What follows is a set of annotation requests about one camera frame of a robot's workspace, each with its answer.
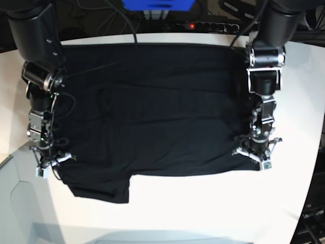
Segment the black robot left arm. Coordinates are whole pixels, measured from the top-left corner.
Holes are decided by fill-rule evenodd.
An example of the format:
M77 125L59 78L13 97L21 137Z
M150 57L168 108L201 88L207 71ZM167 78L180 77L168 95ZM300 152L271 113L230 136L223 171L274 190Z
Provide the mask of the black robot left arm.
M256 36L245 46L248 91L252 95L250 131L233 155L250 158L260 170L270 169L271 154L281 138L270 139L274 127L276 101L281 89L282 70L286 62L286 43L293 37L302 14L317 8L323 1L259 1L251 22L237 36L258 24Z

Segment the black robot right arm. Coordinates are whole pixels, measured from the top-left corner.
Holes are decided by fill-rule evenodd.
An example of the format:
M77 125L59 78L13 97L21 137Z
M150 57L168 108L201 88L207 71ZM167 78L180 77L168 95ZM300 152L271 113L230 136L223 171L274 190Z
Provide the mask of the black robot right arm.
M11 33L24 59L21 78L30 102L27 136L36 158L36 176L47 178L62 162L72 158L61 151L53 135L55 104L66 75L66 60L56 25L53 1L1 1Z

